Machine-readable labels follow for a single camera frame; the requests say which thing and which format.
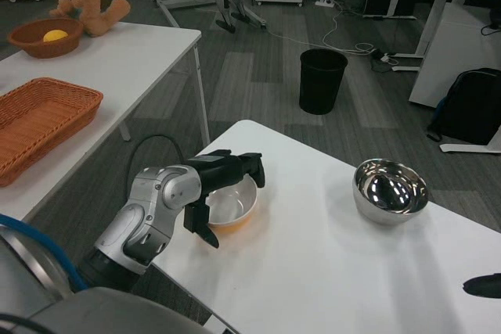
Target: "wicker basket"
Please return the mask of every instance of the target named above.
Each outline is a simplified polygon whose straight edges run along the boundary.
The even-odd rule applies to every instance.
[[[45,33],[56,29],[66,31],[68,36],[56,41],[43,42]],[[17,27],[9,34],[7,40],[34,58],[47,59],[75,50],[83,32],[84,25],[78,20],[69,18],[46,19]]]
[[[0,97],[0,187],[89,124],[103,94],[37,78]]]

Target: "power strip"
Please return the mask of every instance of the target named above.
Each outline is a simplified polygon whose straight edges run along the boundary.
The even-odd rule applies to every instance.
[[[319,2],[315,2],[315,5],[327,8],[334,8],[333,0],[320,0]]]

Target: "black backpack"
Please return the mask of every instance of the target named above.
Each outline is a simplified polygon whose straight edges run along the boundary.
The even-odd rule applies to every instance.
[[[439,142],[445,135],[487,145],[500,125],[501,71],[468,70],[458,76],[437,105],[427,137]]]

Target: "orange woven basket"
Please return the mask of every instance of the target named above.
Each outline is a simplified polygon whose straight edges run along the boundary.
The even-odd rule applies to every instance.
[[[89,124],[103,93],[36,78],[0,97],[0,187]]]

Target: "silver robotic arm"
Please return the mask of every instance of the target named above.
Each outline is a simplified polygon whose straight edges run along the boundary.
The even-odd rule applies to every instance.
[[[175,219],[183,209],[184,227],[218,248],[208,227],[205,199],[245,174],[259,188],[265,185],[261,154],[233,156],[230,150],[216,150],[183,165],[144,169],[135,177],[124,207],[79,265],[80,274],[90,286],[129,291],[171,241]]]

